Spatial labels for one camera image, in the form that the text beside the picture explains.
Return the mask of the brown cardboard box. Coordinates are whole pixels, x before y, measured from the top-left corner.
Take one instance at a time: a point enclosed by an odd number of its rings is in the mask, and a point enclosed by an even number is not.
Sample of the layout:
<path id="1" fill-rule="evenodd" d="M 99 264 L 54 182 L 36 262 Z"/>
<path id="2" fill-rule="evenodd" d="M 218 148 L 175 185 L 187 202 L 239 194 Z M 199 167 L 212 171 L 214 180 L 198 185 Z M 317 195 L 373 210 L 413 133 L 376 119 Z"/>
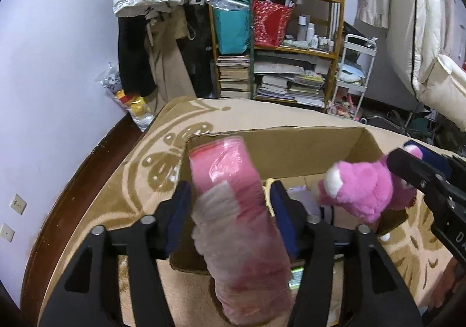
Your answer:
<path id="1" fill-rule="evenodd" d="M 375 162 L 383 156 L 381 147 L 366 128 L 272 128 L 193 135 L 185 144 L 179 179 L 191 183 L 189 153 L 199 146 L 227 138 L 243 139 L 254 175 L 267 180 L 283 180 L 285 185 L 317 180 L 337 161 Z M 257 246 L 258 235 L 246 242 L 244 250 L 234 253 L 231 247 L 222 251 L 228 256 L 224 269 L 242 268 L 248 274 L 277 273 L 290 268 L 284 246 L 273 234 L 264 248 Z"/>

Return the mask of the teal gift bag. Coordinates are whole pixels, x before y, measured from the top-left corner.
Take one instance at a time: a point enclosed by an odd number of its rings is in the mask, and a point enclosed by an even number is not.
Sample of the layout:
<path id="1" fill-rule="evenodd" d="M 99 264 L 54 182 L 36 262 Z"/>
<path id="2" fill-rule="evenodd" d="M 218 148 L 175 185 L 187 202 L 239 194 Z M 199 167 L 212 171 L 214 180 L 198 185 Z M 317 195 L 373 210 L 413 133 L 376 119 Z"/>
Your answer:
<path id="1" fill-rule="evenodd" d="M 250 3 L 247 0 L 212 0 L 211 6 L 220 53 L 244 53 L 250 43 Z"/>

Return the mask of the white rolling cart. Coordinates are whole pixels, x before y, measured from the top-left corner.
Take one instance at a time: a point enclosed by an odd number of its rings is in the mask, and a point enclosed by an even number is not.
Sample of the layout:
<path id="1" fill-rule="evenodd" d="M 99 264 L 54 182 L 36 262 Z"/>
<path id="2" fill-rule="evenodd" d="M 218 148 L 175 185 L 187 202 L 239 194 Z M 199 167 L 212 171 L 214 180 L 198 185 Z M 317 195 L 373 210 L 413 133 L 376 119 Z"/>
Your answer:
<path id="1" fill-rule="evenodd" d="M 343 51 L 337 62 L 333 95 L 327 111 L 334 116 L 359 119 L 359 110 L 377 55 L 377 38 L 353 33 L 345 36 Z"/>

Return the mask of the green barcode packet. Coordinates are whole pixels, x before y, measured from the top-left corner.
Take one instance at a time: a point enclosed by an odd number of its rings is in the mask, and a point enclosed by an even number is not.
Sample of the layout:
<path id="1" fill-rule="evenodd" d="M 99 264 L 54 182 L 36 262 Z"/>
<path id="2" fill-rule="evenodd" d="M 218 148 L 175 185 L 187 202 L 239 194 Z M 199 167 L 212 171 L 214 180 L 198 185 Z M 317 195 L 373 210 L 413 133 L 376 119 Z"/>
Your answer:
<path id="1" fill-rule="evenodd" d="M 303 267 L 292 269 L 292 277 L 288 283 L 289 288 L 292 291 L 299 289 L 302 278 L 303 278 L 303 272 L 304 272 Z"/>

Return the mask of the pink strawberry bear plush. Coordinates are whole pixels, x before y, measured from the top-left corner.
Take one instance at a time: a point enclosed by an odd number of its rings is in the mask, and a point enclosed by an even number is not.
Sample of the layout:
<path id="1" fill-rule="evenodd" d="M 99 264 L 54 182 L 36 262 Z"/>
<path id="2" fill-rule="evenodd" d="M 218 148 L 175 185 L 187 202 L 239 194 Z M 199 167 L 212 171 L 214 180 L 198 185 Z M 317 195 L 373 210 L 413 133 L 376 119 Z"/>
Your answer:
<path id="1" fill-rule="evenodd" d="M 389 170 L 387 155 L 374 162 L 338 161 L 317 186 L 323 205 L 341 207 L 368 224 L 387 209 L 413 207 L 417 199 L 417 190 Z"/>

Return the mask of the pink packaged towel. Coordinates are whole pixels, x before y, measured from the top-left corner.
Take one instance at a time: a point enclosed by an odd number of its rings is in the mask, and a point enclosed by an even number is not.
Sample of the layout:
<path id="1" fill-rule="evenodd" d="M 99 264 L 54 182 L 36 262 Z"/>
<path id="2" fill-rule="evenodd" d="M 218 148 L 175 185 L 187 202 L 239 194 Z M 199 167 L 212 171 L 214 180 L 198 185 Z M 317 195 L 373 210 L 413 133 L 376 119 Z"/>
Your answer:
<path id="1" fill-rule="evenodd" d="M 291 261 L 243 138 L 196 147 L 189 160 L 197 194 L 192 238 L 225 317 L 236 326 L 278 317 L 292 304 Z"/>

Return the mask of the pile of books right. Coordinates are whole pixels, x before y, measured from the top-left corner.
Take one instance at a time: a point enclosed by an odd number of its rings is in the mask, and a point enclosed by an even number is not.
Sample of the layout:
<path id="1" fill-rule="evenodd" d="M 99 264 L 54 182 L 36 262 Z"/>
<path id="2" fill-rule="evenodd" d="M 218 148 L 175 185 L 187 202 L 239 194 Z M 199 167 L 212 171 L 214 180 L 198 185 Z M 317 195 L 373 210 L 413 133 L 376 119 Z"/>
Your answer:
<path id="1" fill-rule="evenodd" d="M 332 63 L 330 59 L 301 53 L 256 52 L 254 98 L 322 109 Z"/>

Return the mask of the yellow bear plush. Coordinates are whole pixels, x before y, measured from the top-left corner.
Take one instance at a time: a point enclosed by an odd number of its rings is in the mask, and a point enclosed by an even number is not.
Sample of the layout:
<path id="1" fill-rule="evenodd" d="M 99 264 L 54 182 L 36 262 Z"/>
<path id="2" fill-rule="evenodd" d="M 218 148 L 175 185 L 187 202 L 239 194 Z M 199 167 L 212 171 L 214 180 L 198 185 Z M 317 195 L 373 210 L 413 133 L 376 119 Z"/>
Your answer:
<path id="1" fill-rule="evenodd" d="M 271 194 L 271 186 L 273 185 L 273 183 L 275 182 L 275 180 L 273 178 L 268 178 L 267 180 L 265 180 L 262 188 L 263 188 L 263 192 L 264 192 L 264 200 L 265 200 L 265 204 L 269 210 L 269 213 L 270 215 L 274 218 L 275 217 L 275 213 L 274 213 L 274 210 L 273 210 L 273 206 L 272 206 L 272 203 L 271 203 L 271 197 L 270 197 L 270 194 Z"/>

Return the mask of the beige patterned carpet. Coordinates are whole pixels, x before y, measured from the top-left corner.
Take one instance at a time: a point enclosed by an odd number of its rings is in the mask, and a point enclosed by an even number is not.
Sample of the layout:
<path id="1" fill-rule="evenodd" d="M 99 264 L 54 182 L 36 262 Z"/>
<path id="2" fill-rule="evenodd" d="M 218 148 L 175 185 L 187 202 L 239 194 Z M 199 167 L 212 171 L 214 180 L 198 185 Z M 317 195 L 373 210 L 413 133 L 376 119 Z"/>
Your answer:
<path id="1" fill-rule="evenodd" d="M 59 277 L 92 227 L 104 225 L 109 230 L 128 227 L 171 197 L 179 179 L 182 153 L 191 135 L 272 128 L 356 127 L 372 133 L 383 153 L 407 141 L 407 137 L 381 128 L 267 102 L 193 98 L 170 101 L 84 214 L 55 267 L 40 317 Z M 308 179 L 304 184 L 284 186 L 306 185 L 314 190 L 317 182 Z M 426 307 L 452 255 L 430 231 L 434 219 L 420 193 L 416 205 L 407 210 L 404 218 L 404 223 L 390 232 L 389 239 L 382 238 L 381 243 L 416 304 Z M 173 269 L 167 261 L 159 261 L 158 266 L 176 326 L 232 326 L 221 314 L 220 305 L 214 303 L 207 273 L 184 273 Z"/>

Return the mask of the stack of books left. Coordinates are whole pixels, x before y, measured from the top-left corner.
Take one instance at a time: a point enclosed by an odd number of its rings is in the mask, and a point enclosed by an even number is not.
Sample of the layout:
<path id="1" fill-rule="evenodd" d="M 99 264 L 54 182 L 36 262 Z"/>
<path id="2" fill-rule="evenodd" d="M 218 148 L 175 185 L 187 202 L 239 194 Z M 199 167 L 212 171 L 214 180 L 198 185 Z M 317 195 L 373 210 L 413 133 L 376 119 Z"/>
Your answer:
<path id="1" fill-rule="evenodd" d="M 216 59 L 221 98 L 250 97 L 253 90 L 248 55 L 226 55 Z"/>

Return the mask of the plastic bag of toys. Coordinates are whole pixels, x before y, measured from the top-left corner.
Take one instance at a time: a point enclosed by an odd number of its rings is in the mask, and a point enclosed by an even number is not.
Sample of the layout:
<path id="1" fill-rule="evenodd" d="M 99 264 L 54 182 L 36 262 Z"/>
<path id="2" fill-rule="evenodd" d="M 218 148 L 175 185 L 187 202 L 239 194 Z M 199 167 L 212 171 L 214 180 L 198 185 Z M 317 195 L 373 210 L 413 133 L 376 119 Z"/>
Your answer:
<path id="1" fill-rule="evenodd" d="M 122 109 L 130 114 L 131 119 L 139 130 L 145 132 L 154 120 L 154 115 L 143 97 L 137 93 L 125 93 L 119 68 L 109 63 L 107 69 L 96 78 L 96 81 Z"/>

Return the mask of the red gift bag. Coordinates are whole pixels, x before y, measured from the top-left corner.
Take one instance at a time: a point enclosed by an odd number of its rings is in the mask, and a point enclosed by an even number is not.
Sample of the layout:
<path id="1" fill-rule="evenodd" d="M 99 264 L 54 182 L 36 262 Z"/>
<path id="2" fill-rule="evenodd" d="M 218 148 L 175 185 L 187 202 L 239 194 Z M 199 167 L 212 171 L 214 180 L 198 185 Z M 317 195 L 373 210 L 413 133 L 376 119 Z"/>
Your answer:
<path id="1" fill-rule="evenodd" d="M 282 4 L 254 0 L 254 45 L 268 48 L 280 46 L 293 10 Z"/>

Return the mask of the cream folded mattress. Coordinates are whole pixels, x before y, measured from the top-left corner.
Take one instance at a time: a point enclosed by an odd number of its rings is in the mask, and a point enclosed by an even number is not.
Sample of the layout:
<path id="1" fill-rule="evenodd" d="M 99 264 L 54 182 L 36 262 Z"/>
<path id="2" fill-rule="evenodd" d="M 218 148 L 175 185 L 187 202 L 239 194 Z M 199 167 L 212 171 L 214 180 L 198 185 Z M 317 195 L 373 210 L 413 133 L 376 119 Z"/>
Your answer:
<path id="1" fill-rule="evenodd" d="M 449 56 L 453 0 L 390 0 L 386 47 L 398 78 L 417 101 L 465 130 L 465 71 Z"/>

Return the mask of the wooden bookshelf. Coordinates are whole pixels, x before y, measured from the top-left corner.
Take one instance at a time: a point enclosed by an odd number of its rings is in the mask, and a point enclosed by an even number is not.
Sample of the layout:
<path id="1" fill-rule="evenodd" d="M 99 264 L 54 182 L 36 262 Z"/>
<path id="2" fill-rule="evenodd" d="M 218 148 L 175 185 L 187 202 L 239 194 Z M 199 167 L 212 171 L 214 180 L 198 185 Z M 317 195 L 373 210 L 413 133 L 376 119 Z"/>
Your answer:
<path id="1" fill-rule="evenodd" d="M 207 0 L 221 98 L 329 106 L 345 0 Z"/>

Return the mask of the beige hanging coat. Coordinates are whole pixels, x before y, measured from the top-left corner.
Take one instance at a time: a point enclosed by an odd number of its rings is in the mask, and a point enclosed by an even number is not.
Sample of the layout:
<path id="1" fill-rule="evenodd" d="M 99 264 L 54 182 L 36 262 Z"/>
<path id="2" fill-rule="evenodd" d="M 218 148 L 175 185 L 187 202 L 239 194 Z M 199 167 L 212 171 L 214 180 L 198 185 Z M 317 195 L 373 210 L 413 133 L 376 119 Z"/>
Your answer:
<path id="1" fill-rule="evenodd" d="M 144 98 L 154 115 L 172 99 L 195 97 L 177 40 L 188 37 L 183 7 L 171 13 L 160 13 L 146 23 L 145 49 L 156 89 Z"/>

